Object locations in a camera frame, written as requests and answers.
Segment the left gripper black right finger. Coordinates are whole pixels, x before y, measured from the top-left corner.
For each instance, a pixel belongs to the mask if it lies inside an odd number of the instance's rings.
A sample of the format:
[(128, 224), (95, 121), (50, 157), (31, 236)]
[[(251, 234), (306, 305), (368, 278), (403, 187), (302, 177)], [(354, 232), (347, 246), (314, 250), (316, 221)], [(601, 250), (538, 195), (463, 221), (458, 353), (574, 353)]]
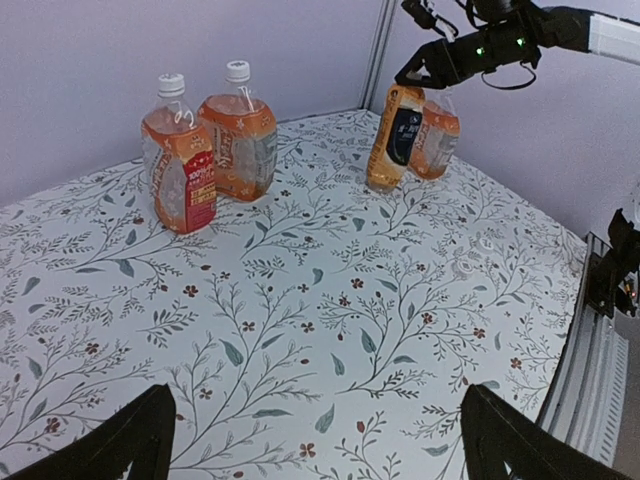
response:
[(484, 385), (467, 388), (460, 418), (471, 479), (624, 479), (554, 438)]

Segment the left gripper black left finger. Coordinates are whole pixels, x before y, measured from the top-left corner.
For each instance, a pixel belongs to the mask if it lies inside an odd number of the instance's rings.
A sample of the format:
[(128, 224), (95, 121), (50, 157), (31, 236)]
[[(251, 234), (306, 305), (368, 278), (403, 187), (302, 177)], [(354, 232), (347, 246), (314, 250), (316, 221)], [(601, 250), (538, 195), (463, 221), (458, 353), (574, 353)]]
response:
[(11, 479), (166, 479), (176, 403), (168, 385), (153, 385), (95, 430), (11, 474)]

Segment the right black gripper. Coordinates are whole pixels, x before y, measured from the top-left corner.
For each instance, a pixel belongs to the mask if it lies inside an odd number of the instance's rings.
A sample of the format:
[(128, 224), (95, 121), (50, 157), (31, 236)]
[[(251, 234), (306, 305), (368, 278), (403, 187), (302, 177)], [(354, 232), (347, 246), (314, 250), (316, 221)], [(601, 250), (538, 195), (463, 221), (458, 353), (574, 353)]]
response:
[(458, 85), (480, 72), (480, 35), (468, 34), (448, 42), (445, 39), (418, 48), (395, 75), (403, 87), (442, 89)]

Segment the wide orange tea bottle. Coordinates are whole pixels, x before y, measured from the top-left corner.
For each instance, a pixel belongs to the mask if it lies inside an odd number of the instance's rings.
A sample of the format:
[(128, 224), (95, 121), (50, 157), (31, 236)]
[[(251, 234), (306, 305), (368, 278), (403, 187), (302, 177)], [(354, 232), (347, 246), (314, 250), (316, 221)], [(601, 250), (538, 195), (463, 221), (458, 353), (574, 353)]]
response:
[(426, 93), (422, 124), (409, 161), (409, 168), (424, 180), (435, 180), (445, 173), (460, 137), (452, 93), (451, 88)]

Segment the black-label orange drink bottle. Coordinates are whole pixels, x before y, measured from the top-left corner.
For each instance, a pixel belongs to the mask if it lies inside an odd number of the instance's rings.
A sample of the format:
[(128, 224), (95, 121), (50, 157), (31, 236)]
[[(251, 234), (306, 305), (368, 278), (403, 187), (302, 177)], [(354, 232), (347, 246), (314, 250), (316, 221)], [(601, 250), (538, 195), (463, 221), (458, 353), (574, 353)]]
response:
[(393, 191), (408, 167), (421, 128), (425, 94), (421, 88), (392, 85), (367, 164), (367, 185)]

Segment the orange grey-label tea bottle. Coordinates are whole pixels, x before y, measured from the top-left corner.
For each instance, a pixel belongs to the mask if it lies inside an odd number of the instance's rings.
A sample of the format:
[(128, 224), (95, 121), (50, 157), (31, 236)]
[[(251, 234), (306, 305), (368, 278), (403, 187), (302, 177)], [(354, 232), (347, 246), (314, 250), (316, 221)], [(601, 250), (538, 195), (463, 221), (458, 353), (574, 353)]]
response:
[(198, 110), (213, 146), (216, 187), (244, 202), (263, 197), (277, 163), (277, 121), (251, 84), (246, 60), (226, 64), (226, 91), (208, 96)]

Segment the slim red-label tea bottle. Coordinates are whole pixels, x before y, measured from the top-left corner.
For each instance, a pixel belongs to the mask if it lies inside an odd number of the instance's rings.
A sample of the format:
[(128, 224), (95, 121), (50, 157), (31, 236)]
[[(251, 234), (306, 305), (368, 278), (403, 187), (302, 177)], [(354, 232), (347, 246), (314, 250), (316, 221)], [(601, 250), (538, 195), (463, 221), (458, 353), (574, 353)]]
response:
[(212, 142), (185, 92), (182, 74), (160, 75), (157, 103), (141, 121), (143, 165), (155, 213), (181, 235), (209, 225), (217, 199)]

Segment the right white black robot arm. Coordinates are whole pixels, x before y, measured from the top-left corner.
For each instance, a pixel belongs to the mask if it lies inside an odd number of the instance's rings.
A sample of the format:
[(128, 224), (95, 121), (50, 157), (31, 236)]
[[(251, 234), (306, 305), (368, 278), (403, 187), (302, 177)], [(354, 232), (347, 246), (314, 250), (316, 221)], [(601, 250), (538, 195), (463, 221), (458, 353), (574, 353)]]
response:
[(460, 1), (474, 28), (461, 36), (430, 1), (404, 1), (402, 9), (441, 38), (422, 45), (395, 75), (396, 84), (445, 90), (501, 66), (518, 64), (534, 74), (543, 48), (561, 48), (639, 63), (639, 24), (626, 18), (531, 1)]

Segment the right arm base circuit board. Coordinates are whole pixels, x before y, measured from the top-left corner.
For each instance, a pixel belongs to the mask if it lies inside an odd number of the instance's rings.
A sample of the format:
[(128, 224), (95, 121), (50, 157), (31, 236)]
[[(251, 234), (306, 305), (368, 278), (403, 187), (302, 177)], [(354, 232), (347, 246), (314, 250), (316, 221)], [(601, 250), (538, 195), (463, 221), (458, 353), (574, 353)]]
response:
[(587, 300), (600, 315), (614, 317), (614, 310), (634, 316), (632, 294), (622, 287), (631, 273), (639, 271), (639, 231), (619, 208), (609, 224), (610, 248), (591, 253), (588, 261)]

